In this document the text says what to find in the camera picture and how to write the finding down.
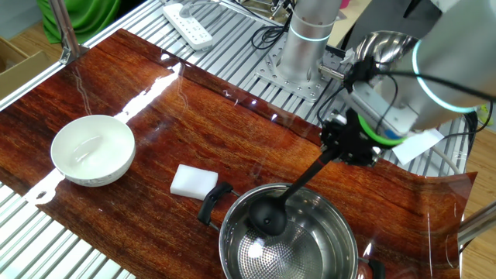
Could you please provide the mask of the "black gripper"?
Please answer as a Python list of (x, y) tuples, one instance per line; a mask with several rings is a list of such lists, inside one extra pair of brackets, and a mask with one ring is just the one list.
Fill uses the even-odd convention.
[(353, 110), (342, 115), (332, 115), (322, 124), (321, 142), (329, 146), (338, 142), (339, 157), (336, 163), (351, 166), (373, 167), (379, 160), (384, 146), (369, 136), (360, 124), (358, 114)]

